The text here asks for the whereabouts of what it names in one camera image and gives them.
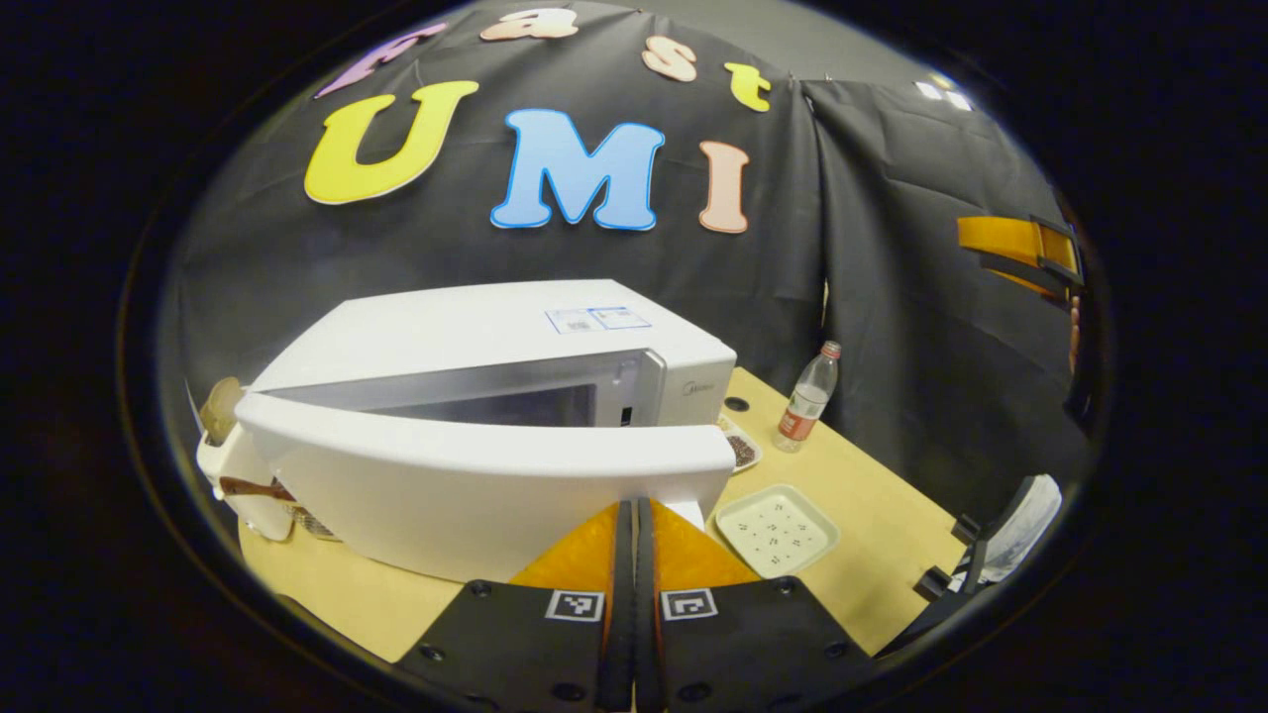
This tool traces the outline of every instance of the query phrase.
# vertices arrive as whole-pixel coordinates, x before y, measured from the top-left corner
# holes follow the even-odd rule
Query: microwave
[[[614,280],[350,299],[246,387],[230,439],[198,461],[213,485],[276,478],[363,556],[505,581],[614,501],[706,516],[735,464],[715,425],[734,365]],[[285,537],[279,502],[226,500]]]

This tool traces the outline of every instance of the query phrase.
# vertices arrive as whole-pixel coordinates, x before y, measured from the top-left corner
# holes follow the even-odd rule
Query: red bottle label
[[[815,421],[818,419],[804,419],[792,411],[785,410],[784,417],[780,419],[780,433],[784,434],[784,438],[805,440],[805,436],[810,435],[810,429],[814,428]]]

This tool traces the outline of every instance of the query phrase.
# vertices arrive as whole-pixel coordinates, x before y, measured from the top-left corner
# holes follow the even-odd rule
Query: white tray
[[[767,580],[804,570],[841,540],[837,525],[784,483],[741,497],[714,519],[732,548]]]
[[[749,435],[747,433],[744,433],[744,429],[737,426],[734,424],[734,421],[732,421],[727,416],[719,415],[718,416],[718,428],[721,429],[721,433],[727,438],[730,438],[730,436],[739,438],[739,440],[743,442],[744,445],[747,445],[747,447],[749,447],[749,448],[753,449],[753,459],[749,461],[748,463],[744,463],[743,466],[735,466],[735,469],[732,471],[730,474],[734,476],[735,473],[738,473],[741,471],[747,471],[747,469],[752,468],[753,466],[756,466],[757,462],[762,459],[762,447],[757,445],[757,442],[753,440],[752,438],[749,438]]]

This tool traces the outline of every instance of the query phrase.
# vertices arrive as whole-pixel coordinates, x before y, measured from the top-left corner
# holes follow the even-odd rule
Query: yellow letter
[[[739,99],[739,103],[754,112],[765,112],[771,108],[771,103],[757,95],[758,89],[771,90],[771,82],[762,79],[757,67],[727,62],[723,65],[730,71],[730,93]]]
[[[748,154],[716,141],[701,141],[700,150],[709,156],[709,207],[700,213],[700,225],[718,232],[744,232],[748,218],[739,212],[739,189]]]
[[[696,79],[696,53],[681,42],[675,42],[668,37],[653,34],[647,38],[647,51],[643,52],[643,63],[653,72],[659,72],[678,81],[691,81]]]
[[[446,81],[415,91],[418,113],[404,146],[396,156],[370,165],[356,161],[356,150],[374,114],[387,109],[396,96],[372,96],[339,109],[326,118],[326,133],[308,161],[304,192],[318,203],[351,203],[391,193],[421,176],[440,152],[458,100],[477,89],[474,81]]]
[[[479,38],[492,42],[519,37],[568,37],[577,34],[572,24],[576,19],[577,13],[560,8],[524,10],[506,15],[498,24],[479,33]]]

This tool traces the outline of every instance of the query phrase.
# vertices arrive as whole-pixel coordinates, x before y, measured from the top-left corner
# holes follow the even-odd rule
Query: open microwave door
[[[350,548],[455,581],[506,581],[619,500],[708,515],[735,464],[713,424],[455,422],[260,392],[236,415],[273,476]]]

